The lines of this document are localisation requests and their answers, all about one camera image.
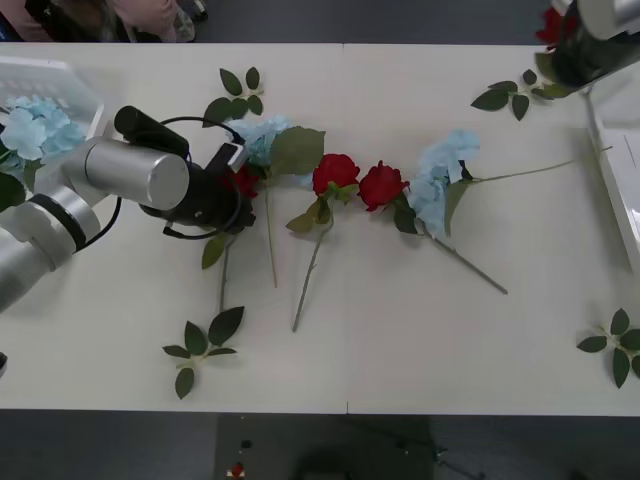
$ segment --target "dark floor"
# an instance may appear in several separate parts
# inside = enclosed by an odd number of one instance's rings
[[[549,0],[208,0],[198,42],[535,45]]]
[[[536,44],[548,0],[209,0],[199,42]],[[358,478],[638,480],[640,419],[0,411],[0,480],[290,478],[331,451]],[[250,448],[242,442],[251,441]]]

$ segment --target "light blue flower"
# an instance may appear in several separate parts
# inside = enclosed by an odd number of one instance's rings
[[[291,128],[288,120],[281,115],[257,125],[249,124],[244,120],[232,120],[227,122],[227,125],[244,138],[245,147],[249,152],[249,163],[261,167],[271,165],[269,152],[276,136]]]
[[[451,183],[459,182],[462,180],[460,160],[471,160],[479,149],[480,141],[474,132],[454,130],[446,140],[431,145],[422,153],[420,171],[446,176]]]
[[[6,128],[0,133],[0,140],[9,150],[14,150],[25,160],[42,157],[40,147],[47,139],[44,120],[34,118],[22,108],[11,111]]]
[[[76,145],[80,145],[84,141],[84,138],[84,133],[75,122],[58,128],[55,134],[42,145],[46,156],[41,163],[46,165],[51,162],[52,156],[73,150]]]
[[[409,184],[407,200],[434,238],[445,239],[444,217],[447,209],[447,181],[442,177],[418,175]]]
[[[444,222],[449,185],[462,180],[460,161],[472,160],[479,149],[480,141],[474,132],[454,130],[447,140],[423,152],[418,175],[410,182],[407,200],[432,237],[446,239]]]

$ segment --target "red rose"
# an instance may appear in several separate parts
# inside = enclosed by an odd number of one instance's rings
[[[249,198],[255,198],[258,195],[255,188],[260,177],[257,175],[251,175],[246,165],[243,165],[238,173],[232,173],[231,178],[236,182],[238,190],[240,190],[243,195]]]
[[[544,30],[536,32],[536,37],[542,40],[547,45],[553,45],[560,41],[563,36],[571,35],[576,28],[578,28],[578,19],[574,16],[565,18],[558,13],[555,8],[550,8],[544,12],[545,27]]]
[[[313,171],[313,191],[322,195],[329,188],[329,182],[339,187],[356,185],[360,169],[347,155],[330,153],[322,157],[320,165]]]
[[[371,167],[369,173],[360,180],[360,197],[367,204],[367,212],[391,203],[409,182],[403,182],[400,170],[384,165],[382,160],[377,167]]]

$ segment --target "person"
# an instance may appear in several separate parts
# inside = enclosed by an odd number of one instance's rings
[[[0,0],[0,12],[24,41],[51,41],[47,32],[27,12],[25,2],[26,0]],[[176,0],[57,0],[52,3],[61,7],[66,15],[101,40],[116,38],[112,32],[102,31],[108,23],[104,18],[105,11],[115,13],[125,25],[156,35],[163,42],[177,40],[174,24],[179,7]]]

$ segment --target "loose leaf sprig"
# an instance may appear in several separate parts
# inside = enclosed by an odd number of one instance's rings
[[[162,347],[167,355],[176,358],[187,359],[177,366],[180,371],[176,377],[175,390],[182,400],[193,389],[195,383],[195,367],[204,359],[218,355],[230,355],[237,353],[232,348],[223,347],[238,330],[244,307],[236,307],[221,312],[211,322],[208,335],[197,325],[187,322],[184,329],[184,347],[180,345],[168,345]]]
[[[238,120],[244,118],[247,112],[251,111],[255,115],[262,115],[264,106],[260,96],[264,94],[264,89],[260,89],[260,73],[255,67],[251,67],[246,75],[245,82],[249,90],[244,93],[242,83],[233,73],[224,68],[220,69],[220,80],[224,89],[233,98],[216,98],[209,104],[204,112],[204,118],[213,122],[222,123],[233,118]],[[211,123],[203,123],[203,128],[212,127]]]
[[[511,111],[516,119],[521,121],[529,110],[530,98],[547,101],[564,98],[573,93],[572,90],[557,83],[538,83],[538,76],[533,70],[525,71],[522,74],[522,81],[525,84],[523,90],[519,90],[518,84],[510,80],[489,85],[489,90],[476,98],[471,106],[479,110],[495,112],[506,107],[511,100]]]
[[[629,330],[629,325],[629,315],[621,308],[613,315],[608,332],[598,327],[603,335],[588,337],[578,344],[587,353],[600,352],[609,344],[614,346],[612,369],[618,388],[624,385],[631,368],[640,377],[640,329]]]

